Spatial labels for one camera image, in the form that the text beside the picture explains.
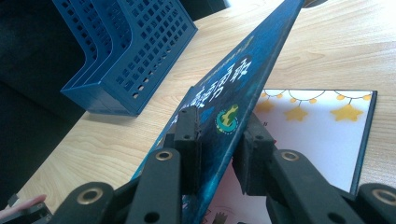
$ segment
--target book cover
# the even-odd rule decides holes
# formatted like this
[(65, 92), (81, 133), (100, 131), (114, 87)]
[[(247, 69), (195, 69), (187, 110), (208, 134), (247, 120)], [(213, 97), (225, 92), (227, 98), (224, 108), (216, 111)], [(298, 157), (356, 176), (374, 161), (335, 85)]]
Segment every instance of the book cover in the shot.
[(177, 121), (180, 109), (198, 107), (201, 184), (196, 194), (183, 196), (183, 223), (201, 223), (303, 2), (284, 1), (191, 88), (154, 143), (152, 150), (158, 149), (163, 135)]

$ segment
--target blue plastic tray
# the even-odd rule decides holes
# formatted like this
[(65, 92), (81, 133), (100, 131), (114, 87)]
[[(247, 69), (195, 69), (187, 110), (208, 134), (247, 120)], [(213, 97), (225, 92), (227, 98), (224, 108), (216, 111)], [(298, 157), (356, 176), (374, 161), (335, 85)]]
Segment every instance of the blue plastic tray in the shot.
[[(96, 47), (90, 66), (84, 65), (61, 90), (92, 113), (138, 115), (197, 31), (177, 0), (54, 3), (87, 59), (90, 48), (83, 36)], [(67, 10), (73, 10), (73, 18)]]

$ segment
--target yellow star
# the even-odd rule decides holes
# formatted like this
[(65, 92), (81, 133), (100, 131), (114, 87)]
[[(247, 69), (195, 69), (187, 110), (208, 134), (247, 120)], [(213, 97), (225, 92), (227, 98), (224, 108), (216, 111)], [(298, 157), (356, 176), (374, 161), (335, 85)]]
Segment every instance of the yellow star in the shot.
[(371, 100), (371, 95), (368, 94), (368, 95), (363, 96), (363, 100), (365, 100), (365, 101)]
[(256, 105), (256, 111), (258, 113), (260, 113), (260, 112), (268, 113), (272, 110), (273, 107), (274, 107), (274, 105), (271, 104), (270, 100), (268, 99), (268, 100), (262, 102), (261, 104)]
[(335, 115), (335, 120), (350, 119), (352, 121), (358, 120), (358, 115), (362, 114), (363, 111), (355, 109), (352, 105), (344, 105), (340, 109), (332, 110), (332, 114)]
[(294, 109), (285, 112), (286, 120), (297, 119), (299, 121), (303, 121), (304, 117), (308, 115), (304, 110), (302, 110), (299, 106), (294, 107)]

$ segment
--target wooden desk surface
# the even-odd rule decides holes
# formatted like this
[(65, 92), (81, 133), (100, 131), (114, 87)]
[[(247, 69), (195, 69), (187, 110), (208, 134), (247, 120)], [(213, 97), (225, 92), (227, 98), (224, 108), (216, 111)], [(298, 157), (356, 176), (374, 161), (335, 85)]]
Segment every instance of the wooden desk surface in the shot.
[[(137, 118), (86, 113), (19, 192), (48, 194), (54, 212), (90, 181), (126, 183), (194, 85), (281, 0), (261, 0), (196, 22), (198, 33)], [(396, 4), (329, 0), (303, 9), (265, 88), (376, 90), (378, 99), (361, 183), (396, 188)]]

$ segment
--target logo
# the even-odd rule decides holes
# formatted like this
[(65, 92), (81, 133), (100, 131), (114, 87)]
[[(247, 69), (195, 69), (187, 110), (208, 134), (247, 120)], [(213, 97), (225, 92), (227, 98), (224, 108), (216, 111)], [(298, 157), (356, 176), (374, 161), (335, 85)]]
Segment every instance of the logo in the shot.
[(238, 127), (237, 114), (238, 105), (232, 105), (229, 109), (220, 111), (216, 117), (218, 133), (230, 134), (235, 131)]

